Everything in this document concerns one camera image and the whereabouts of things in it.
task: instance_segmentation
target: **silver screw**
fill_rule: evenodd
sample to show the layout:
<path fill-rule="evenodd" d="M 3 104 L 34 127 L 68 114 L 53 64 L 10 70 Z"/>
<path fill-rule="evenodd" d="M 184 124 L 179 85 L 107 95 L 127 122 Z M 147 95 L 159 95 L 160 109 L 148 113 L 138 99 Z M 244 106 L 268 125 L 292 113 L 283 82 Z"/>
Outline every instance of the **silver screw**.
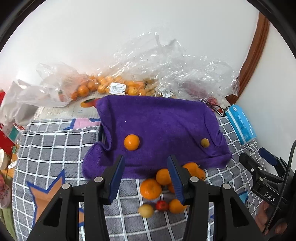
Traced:
<path fill-rule="evenodd" d="M 196 183 L 196 182 L 198 182 L 198 178 L 193 176 L 190 178 L 190 181 L 192 181 L 193 183 Z"/>
<path fill-rule="evenodd" d="M 96 183 L 100 183 L 102 180 L 103 180 L 102 177 L 95 177 L 95 178 L 94 178 L 94 181 L 95 181 Z"/>
<path fill-rule="evenodd" d="M 223 187 L 227 190 L 229 190 L 231 188 L 231 186 L 228 183 L 224 183 Z"/>
<path fill-rule="evenodd" d="M 64 183 L 63 186 L 62 186 L 62 189 L 66 190 L 70 187 L 70 184 L 69 183 Z"/>

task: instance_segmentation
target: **gray checkered tablecloth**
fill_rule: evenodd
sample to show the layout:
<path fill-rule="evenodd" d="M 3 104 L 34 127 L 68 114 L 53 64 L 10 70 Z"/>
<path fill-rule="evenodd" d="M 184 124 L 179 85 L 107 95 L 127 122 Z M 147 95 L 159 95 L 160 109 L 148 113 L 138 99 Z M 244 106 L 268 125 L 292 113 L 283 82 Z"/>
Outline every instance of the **gray checkered tablecloth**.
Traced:
<path fill-rule="evenodd" d="M 224 169 L 211 168 L 206 171 L 206 181 L 220 186 L 229 183 L 239 194 L 248 192 L 247 207 L 255 216 L 261 202 L 251 192 L 251 174 L 239 163 L 239 154 L 251 154 L 263 165 L 258 154 L 256 141 L 241 146 L 236 133 L 226 117 L 218 119 L 220 130 L 224 133 L 233 154 Z M 63 130 L 70 126 L 71 120 L 54 119 L 34 121 L 21 137 L 19 159 L 15 169 L 12 186 L 13 217 L 17 239 L 25 241 L 32 230 L 35 204 L 28 183 L 47 190 L 62 170 L 65 182 L 81 185 L 87 182 L 82 173 L 82 162 L 88 149 L 97 142 L 99 126 L 82 129 Z M 181 240 L 186 225 L 188 210 L 180 214 L 158 212 L 152 218 L 142 218 L 138 208 L 143 203 L 155 203 L 141 197 L 139 187 L 143 180 L 123 179 L 116 200 L 104 206 L 110 240 Z M 170 201 L 175 195 L 164 189 L 158 199 Z M 208 240 L 213 239 L 213 204 L 209 204 Z M 84 239 L 84 226 L 79 228 L 80 240 Z"/>

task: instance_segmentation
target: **purple cloth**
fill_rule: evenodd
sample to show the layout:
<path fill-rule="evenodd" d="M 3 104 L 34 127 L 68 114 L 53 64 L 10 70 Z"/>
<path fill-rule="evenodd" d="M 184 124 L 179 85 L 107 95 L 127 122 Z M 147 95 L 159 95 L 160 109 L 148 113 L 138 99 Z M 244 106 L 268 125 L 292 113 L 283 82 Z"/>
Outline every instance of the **purple cloth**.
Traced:
<path fill-rule="evenodd" d="M 96 102 L 106 143 L 95 143 L 84 157 L 83 173 L 94 178 L 111 166 L 118 154 L 126 160 L 124 178 L 148 178 L 167 168 L 169 155 L 181 165 L 223 168 L 231 158 L 213 111 L 197 101 L 149 96 L 106 96 Z M 135 151 L 124 147 L 129 134 L 140 138 Z M 210 141 L 203 148 L 201 139 Z"/>

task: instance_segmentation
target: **newspaper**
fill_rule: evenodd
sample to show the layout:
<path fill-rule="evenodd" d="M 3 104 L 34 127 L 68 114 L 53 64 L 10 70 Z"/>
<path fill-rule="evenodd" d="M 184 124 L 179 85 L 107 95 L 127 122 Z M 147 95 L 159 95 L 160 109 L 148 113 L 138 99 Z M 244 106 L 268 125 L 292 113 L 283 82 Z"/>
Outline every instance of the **newspaper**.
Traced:
<path fill-rule="evenodd" d="M 73 101 L 65 107 L 39 107 L 34 120 L 44 119 L 71 119 L 71 118 L 96 118 L 99 117 L 95 107 L 83 108 L 81 102 L 94 98 L 102 98 L 107 94 L 93 92 L 87 97 Z"/>

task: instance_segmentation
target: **human hand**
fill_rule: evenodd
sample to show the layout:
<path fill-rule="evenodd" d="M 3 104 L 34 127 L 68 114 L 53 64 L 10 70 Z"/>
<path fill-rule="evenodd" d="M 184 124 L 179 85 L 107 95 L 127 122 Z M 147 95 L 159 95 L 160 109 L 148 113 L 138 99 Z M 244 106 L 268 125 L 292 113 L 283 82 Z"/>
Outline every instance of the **human hand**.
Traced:
<path fill-rule="evenodd" d="M 263 230 L 265 229 L 266 223 L 268 221 L 268 217 L 266 214 L 266 210 L 268 209 L 268 207 L 269 204 L 265 201 L 262 201 L 258 207 L 257 216 L 255 217 L 255 222 L 258 225 L 261 232 L 263 232 Z M 274 231 L 275 234 L 282 234 L 286 230 L 287 226 L 288 225 L 285 222 L 279 224 Z"/>

